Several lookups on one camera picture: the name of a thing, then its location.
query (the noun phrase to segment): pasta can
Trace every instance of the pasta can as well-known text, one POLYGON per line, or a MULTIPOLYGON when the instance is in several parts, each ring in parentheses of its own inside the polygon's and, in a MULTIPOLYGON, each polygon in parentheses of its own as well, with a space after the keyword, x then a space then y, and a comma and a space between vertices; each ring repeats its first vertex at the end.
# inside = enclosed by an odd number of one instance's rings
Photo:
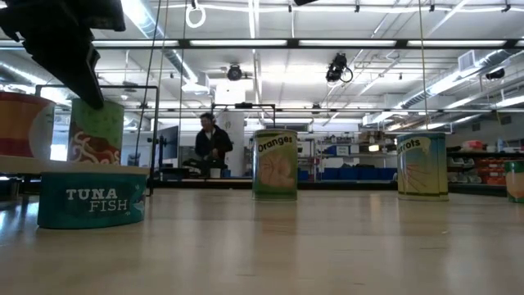
POLYGON ((74 99, 67 160, 120 165, 123 132, 123 106, 105 101, 101 110, 95 110, 74 99))

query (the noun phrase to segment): can label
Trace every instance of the can label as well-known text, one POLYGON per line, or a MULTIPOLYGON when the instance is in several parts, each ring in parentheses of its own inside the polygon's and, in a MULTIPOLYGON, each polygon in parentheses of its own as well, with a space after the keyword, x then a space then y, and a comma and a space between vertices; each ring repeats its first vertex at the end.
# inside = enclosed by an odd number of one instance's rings
POLYGON ((256 135, 254 146, 255 198, 296 198, 297 150, 293 133, 264 133, 256 135))
POLYGON ((439 134, 399 137, 397 145, 399 193, 420 199, 447 197, 445 141, 439 134))
POLYGON ((145 175, 43 173, 38 225, 87 229, 144 219, 145 175))
POLYGON ((0 155, 48 160, 54 109, 44 98, 0 92, 0 155))
POLYGON ((123 132, 124 107, 105 102, 101 110, 94 110, 75 99, 67 160, 120 165, 123 132))
POLYGON ((510 202, 524 202, 524 161, 506 161, 506 190, 510 202))

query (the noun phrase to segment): blue bin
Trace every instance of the blue bin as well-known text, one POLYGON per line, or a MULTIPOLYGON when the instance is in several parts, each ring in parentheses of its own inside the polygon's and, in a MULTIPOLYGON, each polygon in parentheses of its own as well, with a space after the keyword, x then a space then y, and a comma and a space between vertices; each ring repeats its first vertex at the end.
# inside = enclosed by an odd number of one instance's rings
POLYGON ((309 172, 307 170, 298 170, 298 181, 309 180, 309 172))
POLYGON ((331 147, 326 148, 325 150, 323 150, 323 154, 336 156, 337 155, 337 146, 333 145, 331 147))
POLYGON ((320 174, 321 180, 337 180, 339 168, 324 168, 324 172, 320 174))
POLYGON ((396 173, 396 168, 380 168, 380 180, 393 180, 393 175, 396 173))
POLYGON ((359 179, 359 168, 340 168, 338 178, 341 180, 359 179))
POLYGON ((379 180, 379 173, 377 168, 359 168, 359 179, 360 180, 379 180))
POLYGON ((224 177, 224 178, 231 177, 231 170, 229 170, 229 169, 222 170, 222 177, 224 177))

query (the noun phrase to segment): wooden floor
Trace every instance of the wooden floor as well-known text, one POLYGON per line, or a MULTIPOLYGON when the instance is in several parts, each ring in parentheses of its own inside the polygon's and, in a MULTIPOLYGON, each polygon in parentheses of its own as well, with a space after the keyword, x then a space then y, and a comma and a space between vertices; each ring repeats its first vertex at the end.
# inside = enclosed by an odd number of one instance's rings
POLYGON ((0 294, 523 294, 524 206, 394 192, 159 190, 147 220, 46 230, 0 211, 0 294))

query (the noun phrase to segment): person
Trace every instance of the person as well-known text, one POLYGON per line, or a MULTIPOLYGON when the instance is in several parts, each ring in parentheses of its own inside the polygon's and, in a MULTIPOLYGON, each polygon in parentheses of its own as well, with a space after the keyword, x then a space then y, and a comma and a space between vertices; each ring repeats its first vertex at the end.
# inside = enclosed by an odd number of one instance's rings
POLYGON ((195 152, 204 160, 224 160, 226 152, 233 150, 233 144, 226 131, 215 124, 215 117, 210 113, 200 116, 202 130, 196 135, 195 152))

